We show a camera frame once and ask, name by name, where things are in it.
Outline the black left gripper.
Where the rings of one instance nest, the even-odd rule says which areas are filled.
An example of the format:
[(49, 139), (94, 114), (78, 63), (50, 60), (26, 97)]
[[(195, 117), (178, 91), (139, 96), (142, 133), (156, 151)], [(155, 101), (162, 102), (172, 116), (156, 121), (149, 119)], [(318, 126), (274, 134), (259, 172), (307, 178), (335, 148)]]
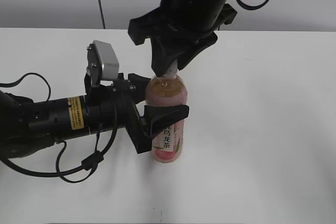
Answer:
[(124, 74), (119, 73), (117, 80), (109, 86), (100, 84), (98, 87), (92, 87), (90, 81), (86, 74), (85, 122), (92, 134), (96, 131), (112, 131), (110, 140), (101, 151), (102, 154), (110, 149), (117, 129), (120, 128), (126, 129), (138, 154), (149, 152), (152, 149), (152, 139), (189, 115), (188, 105), (145, 105), (144, 119), (140, 117), (137, 104), (145, 100), (145, 91), (151, 78), (130, 73), (128, 78), (124, 79)]

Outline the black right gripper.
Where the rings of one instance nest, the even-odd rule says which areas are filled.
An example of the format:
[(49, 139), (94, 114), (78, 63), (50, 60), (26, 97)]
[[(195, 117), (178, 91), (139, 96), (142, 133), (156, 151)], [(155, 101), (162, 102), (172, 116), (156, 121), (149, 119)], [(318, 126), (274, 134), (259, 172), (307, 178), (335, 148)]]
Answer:
[[(217, 39), (204, 38), (210, 36), (221, 25), (231, 24), (236, 15), (237, 11), (231, 5), (225, 4), (211, 28), (205, 31), (195, 31), (193, 27), (178, 25), (169, 19), (160, 8), (156, 8), (141, 17), (131, 19), (128, 35), (137, 46), (143, 44), (147, 38), (153, 37), (150, 39), (151, 68), (157, 77), (161, 77), (166, 74), (174, 62), (177, 62), (178, 70), (183, 70), (198, 54), (215, 44)], [(155, 36), (191, 41), (203, 40), (184, 49), (177, 40), (159, 39)]]

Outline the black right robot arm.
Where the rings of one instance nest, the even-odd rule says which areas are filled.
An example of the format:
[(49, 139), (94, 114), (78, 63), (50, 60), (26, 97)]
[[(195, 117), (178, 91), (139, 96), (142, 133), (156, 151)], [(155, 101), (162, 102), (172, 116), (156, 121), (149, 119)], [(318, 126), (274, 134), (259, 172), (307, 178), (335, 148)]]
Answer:
[(226, 0), (161, 0), (158, 8), (130, 20), (128, 34), (137, 46), (150, 39), (151, 68), (161, 77), (173, 62), (182, 70), (215, 44), (215, 30), (236, 14)]

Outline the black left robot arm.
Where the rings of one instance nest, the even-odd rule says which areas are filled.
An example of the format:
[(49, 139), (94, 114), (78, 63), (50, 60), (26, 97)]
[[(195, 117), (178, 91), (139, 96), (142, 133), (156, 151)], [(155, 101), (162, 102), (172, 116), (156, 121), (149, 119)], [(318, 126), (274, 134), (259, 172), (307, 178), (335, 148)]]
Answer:
[(119, 74), (109, 86), (92, 87), (85, 77), (86, 94), (34, 102), (1, 93), (1, 152), (7, 158), (31, 155), (61, 141), (125, 128), (136, 152), (149, 152), (153, 139), (163, 130), (188, 117), (187, 105), (145, 106), (149, 79)]

